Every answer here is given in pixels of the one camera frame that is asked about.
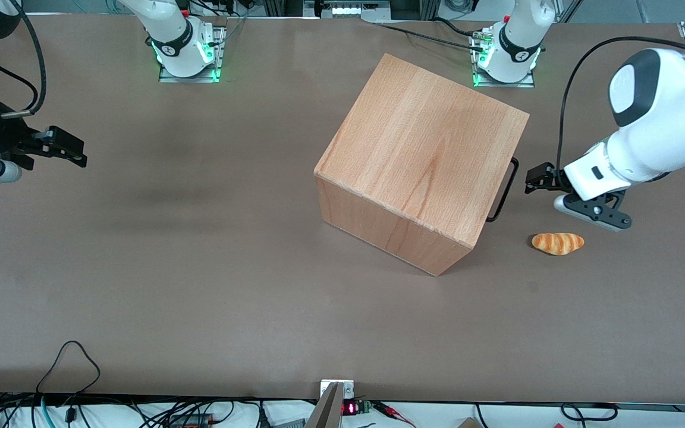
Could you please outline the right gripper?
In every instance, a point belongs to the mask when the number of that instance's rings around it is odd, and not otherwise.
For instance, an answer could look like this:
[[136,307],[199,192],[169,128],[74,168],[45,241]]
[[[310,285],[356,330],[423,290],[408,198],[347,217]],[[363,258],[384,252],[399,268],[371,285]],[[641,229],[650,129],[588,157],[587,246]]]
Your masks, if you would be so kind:
[[[0,102],[0,114],[8,111]],[[0,117],[0,174],[19,174],[22,169],[32,171],[34,156],[61,158],[85,168],[87,157],[83,149],[84,141],[57,125],[38,132],[22,118]]]

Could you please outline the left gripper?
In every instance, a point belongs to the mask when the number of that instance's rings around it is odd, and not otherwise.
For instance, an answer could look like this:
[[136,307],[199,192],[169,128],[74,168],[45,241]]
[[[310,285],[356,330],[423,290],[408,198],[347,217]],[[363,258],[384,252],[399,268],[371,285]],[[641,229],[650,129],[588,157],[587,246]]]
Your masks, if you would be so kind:
[[562,171],[553,163],[544,162],[526,174],[525,194],[536,190],[571,193],[571,188],[582,200],[593,200],[601,195],[628,188],[628,181],[614,171],[607,155],[607,141],[599,141],[582,157],[564,168],[566,178],[560,178]]

